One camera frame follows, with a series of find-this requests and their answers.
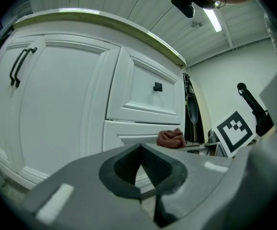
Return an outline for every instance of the cabinet panel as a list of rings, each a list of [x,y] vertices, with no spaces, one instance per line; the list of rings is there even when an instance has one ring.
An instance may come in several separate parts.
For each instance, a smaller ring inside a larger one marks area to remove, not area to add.
[[[156,144],[158,133],[162,130],[174,130],[179,125],[155,125],[105,121],[103,151],[121,147],[127,144],[152,143]],[[142,167],[139,168],[136,178],[138,187],[150,184],[148,176]]]
[[[162,92],[155,91],[156,83]],[[107,119],[181,124],[183,80],[165,67],[122,48],[111,87]]]
[[[101,152],[106,103],[120,48],[71,35],[45,35],[46,47],[18,99],[21,175],[35,183]]]
[[[11,86],[10,72],[11,69],[21,54],[21,52],[28,48],[34,47],[35,42],[41,39],[41,36],[31,36],[25,38],[18,38],[10,41],[4,50],[3,56],[0,58],[0,161],[9,168],[16,170],[12,159],[12,147],[10,144],[12,126],[12,99],[16,91],[15,85]],[[12,76],[18,68],[20,59],[17,61]]]

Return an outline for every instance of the brown cloth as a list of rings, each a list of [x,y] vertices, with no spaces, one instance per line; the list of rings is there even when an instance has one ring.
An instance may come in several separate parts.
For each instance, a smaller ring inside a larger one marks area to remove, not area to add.
[[[157,145],[165,148],[185,148],[186,142],[182,131],[177,128],[174,131],[160,131],[157,138]]]

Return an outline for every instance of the countertop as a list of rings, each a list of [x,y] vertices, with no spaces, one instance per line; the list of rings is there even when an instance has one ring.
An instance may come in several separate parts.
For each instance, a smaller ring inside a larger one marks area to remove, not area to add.
[[[182,55],[152,32],[125,18],[102,11],[78,8],[46,10],[26,15],[18,19],[13,26],[16,29],[34,23],[62,20],[95,23],[116,29],[155,48],[179,67],[186,66]]]

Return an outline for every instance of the white ceiling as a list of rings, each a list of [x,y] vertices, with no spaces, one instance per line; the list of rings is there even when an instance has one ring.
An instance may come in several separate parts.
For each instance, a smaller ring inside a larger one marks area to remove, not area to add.
[[[269,37],[264,12],[255,0],[215,9],[223,30],[216,33],[204,11],[195,6],[186,18],[171,0],[30,0],[33,12],[56,8],[88,8],[113,13],[150,30],[192,66],[237,46]],[[192,27],[193,22],[200,23]]]

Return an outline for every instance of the drawer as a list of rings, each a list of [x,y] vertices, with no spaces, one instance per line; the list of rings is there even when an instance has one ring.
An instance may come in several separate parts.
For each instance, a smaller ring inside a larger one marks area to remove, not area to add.
[[[127,122],[104,122],[103,151],[122,147],[128,144],[152,143],[156,144],[158,133],[161,130],[174,130],[179,125],[138,124]],[[136,177],[136,186],[141,192],[150,190],[151,182],[142,167],[139,168]]]
[[[154,91],[155,83],[162,85],[162,92]],[[181,124],[184,103],[183,79],[146,56],[122,48],[106,119]]]

